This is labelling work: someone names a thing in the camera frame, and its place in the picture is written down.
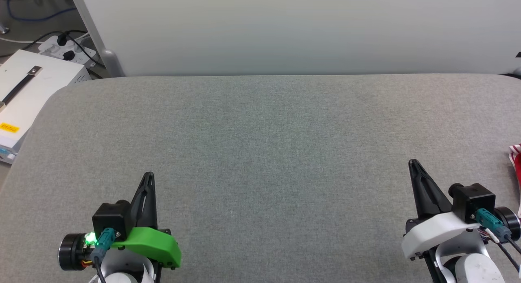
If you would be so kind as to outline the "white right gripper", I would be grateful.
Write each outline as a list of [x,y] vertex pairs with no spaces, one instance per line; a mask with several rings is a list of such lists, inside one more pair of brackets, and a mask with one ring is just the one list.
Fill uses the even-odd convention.
[[434,257],[456,254],[482,254],[489,257],[481,230],[490,231],[501,244],[520,238],[520,219],[509,208],[499,207],[492,212],[480,208],[464,222],[451,211],[452,204],[417,159],[409,160],[409,174],[417,216],[434,216],[413,226],[402,240],[402,252],[407,259],[420,257],[434,250]]

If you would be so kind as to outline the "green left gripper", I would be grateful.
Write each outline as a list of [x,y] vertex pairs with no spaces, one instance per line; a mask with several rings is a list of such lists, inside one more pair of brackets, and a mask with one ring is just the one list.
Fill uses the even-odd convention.
[[62,270],[76,271],[87,267],[101,267],[108,259],[108,252],[130,251],[164,268],[181,266],[181,251],[175,238],[158,230],[158,211],[155,193],[155,177],[145,172],[131,202],[134,227],[128,237],[114,228],[101,233],[73,233],[62,240],[58,249],[58,264]]

